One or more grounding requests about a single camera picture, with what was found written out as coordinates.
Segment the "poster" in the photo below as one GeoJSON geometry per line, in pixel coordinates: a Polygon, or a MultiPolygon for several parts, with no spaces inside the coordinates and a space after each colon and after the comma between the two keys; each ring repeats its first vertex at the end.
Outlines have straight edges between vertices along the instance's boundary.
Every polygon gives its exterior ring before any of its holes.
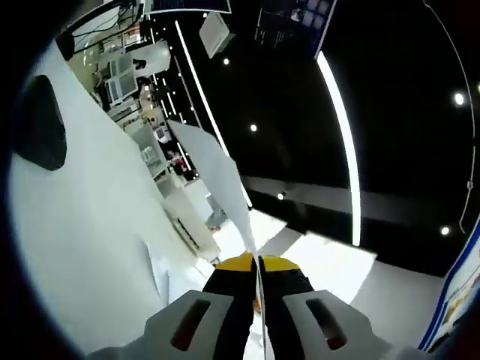
{"type": "Polygon", "coordinates": [[[480,289],[480,217],[445,277],[435,314],[419,349],[434,351],[455,330],[480,289]]]}
{"type": "Polygon", "coordinates": [[[264,48],[316,58],[336,0],[261,0],[255,41],[264,48]]]}

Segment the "ceiling light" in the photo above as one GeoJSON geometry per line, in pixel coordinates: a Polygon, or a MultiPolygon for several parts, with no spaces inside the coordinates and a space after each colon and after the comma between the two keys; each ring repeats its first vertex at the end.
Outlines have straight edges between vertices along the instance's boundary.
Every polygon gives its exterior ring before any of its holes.
{"type": "Polygon", "coordinates": [[[447,236],[450,233],[450,226],[442,226],[440,229],[440,234],[447,236]]]}
{"type": "Polygon", "coordinates": [[[465,103],[465,98],[460,92],[455,93],[453,99],[457,105],[461,106],[465,103]]]}

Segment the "white panel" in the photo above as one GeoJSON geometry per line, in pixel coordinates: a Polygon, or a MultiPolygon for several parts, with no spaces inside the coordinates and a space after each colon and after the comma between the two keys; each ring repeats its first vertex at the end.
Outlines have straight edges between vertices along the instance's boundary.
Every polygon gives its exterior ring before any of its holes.
{"type": "Polygon", "coordinates": [[[46,74],[64,120],[64,166],[12,159],[10,209],[26,273],[41,303],[85,353],[138,338],[161,309],[149,256],[179,271],[197,259],[161,206],[137,144],[95,103],[51,46],[46,74]]]}

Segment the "black ceiling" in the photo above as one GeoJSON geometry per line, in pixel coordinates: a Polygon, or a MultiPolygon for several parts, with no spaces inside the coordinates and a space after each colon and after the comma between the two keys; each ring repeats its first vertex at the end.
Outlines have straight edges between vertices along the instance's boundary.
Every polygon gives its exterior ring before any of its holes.
{"type": "MultiPolygon", "coordinates": [[[[174,47],[172,53],[205,129],[212,131],[212,126],[174,20],[180,23],[214,119],[241,175],[348,188],[338,120],[316,61],[299,52],[260,48],[254,41],[260,2],[231,0],[230,4],[232,14],[223,18],[236,37],[212,59],[198,35],[202,13],[155,16],[160,31],[167,24],[162,36],[174,47]],[[223,65],[225,57],[228,66],[223,65]],[[256,133],[250,132],[251,124],[258,127],[256,133]]],[[[474,9],[467,0],[452,8],[446,1],[431,4],[448,27],[476,91],[480,67],[479,45],[472,43],[476,37],[470,26],[475,23],[474,9]]],[[[473,146],[469,108],[452,101],[465,85],[448,38],[422,0],[338,0],[322,49],[349,116],[361,189],[435,200],[454,227],[446,239],[437,226],[409,228],[363,221],[362,246],[387,263],[444,274],[466,238],[455,226],[467,195],[473,146]],[[407,254],[412,249],[417,255],[410,259],[407,254]],[[428,254],[437,260],[422,265],[428,254]]],[[[167,76],[178,82],[176,71],[167,76]]],[[[478,109],[479,93],[473,96],[478,109]]],[[[188,112],[188,102],[180,107],[188,112]]],[[[257,209],[351,241],[348,214],[278,202],[255,192],[250,195],[257,209]]],[[[479,200],[474,191],[467,232],[479,213],[479,200]]]]}

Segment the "banner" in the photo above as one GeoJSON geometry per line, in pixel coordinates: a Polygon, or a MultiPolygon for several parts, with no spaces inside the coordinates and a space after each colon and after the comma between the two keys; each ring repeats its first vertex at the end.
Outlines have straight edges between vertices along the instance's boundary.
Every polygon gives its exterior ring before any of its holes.
{"type": "Polygon", "coordinates": [[[461,323],[480,288],[480,217],[460,256],[445,277],[433,319],[418,346],[434,351],[461,323]]]}

